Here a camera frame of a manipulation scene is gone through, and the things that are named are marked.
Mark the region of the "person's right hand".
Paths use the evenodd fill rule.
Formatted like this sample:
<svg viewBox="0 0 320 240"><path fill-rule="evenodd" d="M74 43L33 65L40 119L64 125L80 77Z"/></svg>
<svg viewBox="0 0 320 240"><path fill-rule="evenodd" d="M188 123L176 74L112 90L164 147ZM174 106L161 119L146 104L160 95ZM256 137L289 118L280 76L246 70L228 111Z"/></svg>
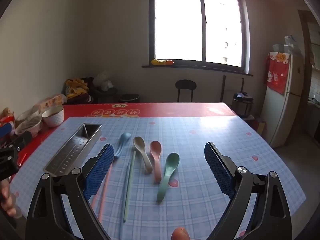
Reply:
<svg viewBox="0 0 320 240"><path fill-rule="evenodd" d="M190 236L184 227L178 227L172 232L171 240L190 240Z"/></svg>

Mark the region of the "person's left hand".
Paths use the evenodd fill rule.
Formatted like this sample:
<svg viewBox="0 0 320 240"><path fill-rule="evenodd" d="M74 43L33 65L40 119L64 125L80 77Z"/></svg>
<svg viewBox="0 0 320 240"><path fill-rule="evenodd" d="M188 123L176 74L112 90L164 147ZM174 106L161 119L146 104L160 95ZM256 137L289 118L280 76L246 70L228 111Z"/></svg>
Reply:
<svg viewBox="0 0 320 240"><path fill-rule="evenodd" d="M10 184L7 179L1 181L1 207L8 216L16 216L15 200L10 192Z"/></svg>

